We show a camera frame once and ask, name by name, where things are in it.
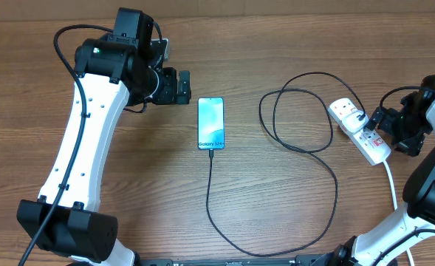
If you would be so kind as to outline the white power strip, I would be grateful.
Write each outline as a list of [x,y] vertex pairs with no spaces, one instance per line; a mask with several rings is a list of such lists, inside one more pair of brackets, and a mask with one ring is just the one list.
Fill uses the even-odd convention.
[[[356,111],[362,110],[359,110],[348,98],[336,100],[328,108],[329,114],[335,119],[341,129],[342,119]],[[363,128],[355,134],[345,134],[372,166],[384,163],[391,153],[391,149],[386,141],[375,130],[365,131]]]

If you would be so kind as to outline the Samsung Galaxy smartphone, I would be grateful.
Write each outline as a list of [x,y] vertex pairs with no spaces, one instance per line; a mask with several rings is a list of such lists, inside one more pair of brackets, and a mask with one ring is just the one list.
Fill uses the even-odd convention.
[[225,148],[225,112],[224,99],[199,98],[198,108],[198,140],[199,150]]

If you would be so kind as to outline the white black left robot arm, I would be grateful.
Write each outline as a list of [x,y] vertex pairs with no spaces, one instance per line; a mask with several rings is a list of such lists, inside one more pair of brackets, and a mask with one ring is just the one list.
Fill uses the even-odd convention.
[[22,200],[17,220],[30,247],[69,257],[76,265],[138,265],[118,239],[116,217],[102,214],[103,169],[123,111],[187,105],[190,74],[164,66],[169,41],[140,10],[120,8],[113,28],[86,39],[66,69],[74,96],[52,170],[34,201]]

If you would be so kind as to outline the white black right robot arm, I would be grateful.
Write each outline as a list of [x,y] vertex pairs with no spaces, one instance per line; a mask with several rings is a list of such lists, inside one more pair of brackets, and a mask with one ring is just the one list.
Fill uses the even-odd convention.
[[[370,117],[348,98],[328,112],[368,162],[386,164],[392,150],[416,157],[425,136],[435,135],[435,74],[401,99],[401,110],[378,106]],[[435,236],[435,146],[403,189],[403,204],[365,234],[339,245],[317,265],[394,265],[415,244]]]

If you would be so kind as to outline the white charger plug adapter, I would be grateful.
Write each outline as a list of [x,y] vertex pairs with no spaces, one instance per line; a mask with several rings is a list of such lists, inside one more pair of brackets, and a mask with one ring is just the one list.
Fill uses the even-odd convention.
[[362,111],[356,111],[344,117],[341,121],[342,129],[347,134],[359,132],[368,123],[369,119]]

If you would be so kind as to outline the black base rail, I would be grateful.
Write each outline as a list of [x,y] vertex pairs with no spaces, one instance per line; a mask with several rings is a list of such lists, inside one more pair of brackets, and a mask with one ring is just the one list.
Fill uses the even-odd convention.
[[331,254],[297,255],[293,259],[228,259],[228,260],[189,260],[142,259],[132,262],[138,266],[311,266],[328,265]]

